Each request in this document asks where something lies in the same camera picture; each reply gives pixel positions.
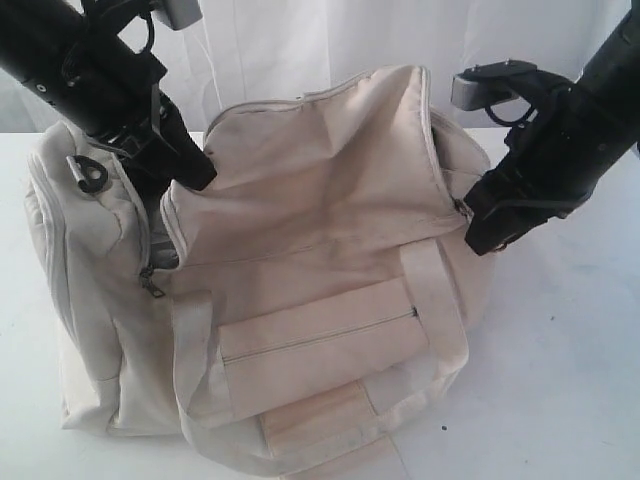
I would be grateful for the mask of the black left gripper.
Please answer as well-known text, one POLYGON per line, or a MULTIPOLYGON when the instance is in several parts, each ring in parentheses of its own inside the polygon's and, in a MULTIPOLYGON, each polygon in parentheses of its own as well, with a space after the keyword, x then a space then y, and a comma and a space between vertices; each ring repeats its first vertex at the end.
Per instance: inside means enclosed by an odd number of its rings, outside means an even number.
POLYGON ((212 161, 160 92, 150 14, 31 14, 29 90, 118 155, 136 191, 202 191, 212 161))

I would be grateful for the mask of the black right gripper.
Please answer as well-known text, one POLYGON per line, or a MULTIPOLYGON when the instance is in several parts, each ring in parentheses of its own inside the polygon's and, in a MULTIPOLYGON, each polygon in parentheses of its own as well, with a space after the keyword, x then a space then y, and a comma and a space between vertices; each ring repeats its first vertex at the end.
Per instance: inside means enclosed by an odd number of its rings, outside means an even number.
POLYGON ((465 241, 479 256, 572 213, 639 140, 638 76, 550 79, 529 101, 535 118, 509 132, 508 154, 464 197, 472 214, 465 241))

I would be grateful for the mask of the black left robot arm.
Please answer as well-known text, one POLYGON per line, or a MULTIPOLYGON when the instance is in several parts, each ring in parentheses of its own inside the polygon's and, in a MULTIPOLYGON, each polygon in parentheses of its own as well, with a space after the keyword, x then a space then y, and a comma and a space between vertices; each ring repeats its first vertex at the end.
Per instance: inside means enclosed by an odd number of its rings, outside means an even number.
POLYGON ((4 1, 1 67, 88 142, 159 182, 201 191, 217 175, 161 90, 154 22, 202 18, 196 1, 4 1))

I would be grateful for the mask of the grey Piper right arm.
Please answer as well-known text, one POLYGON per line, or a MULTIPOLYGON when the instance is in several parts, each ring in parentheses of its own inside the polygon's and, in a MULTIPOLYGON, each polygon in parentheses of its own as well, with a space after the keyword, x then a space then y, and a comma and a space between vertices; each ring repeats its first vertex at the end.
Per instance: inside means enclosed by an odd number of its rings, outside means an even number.
POLYGON ((570 215, 638 143, 638 2, 577 81, 506 60, 455 75, 451 102, 509 130, 506 156, 463 199, 471 215, 466 243, 483 256, 570 215))

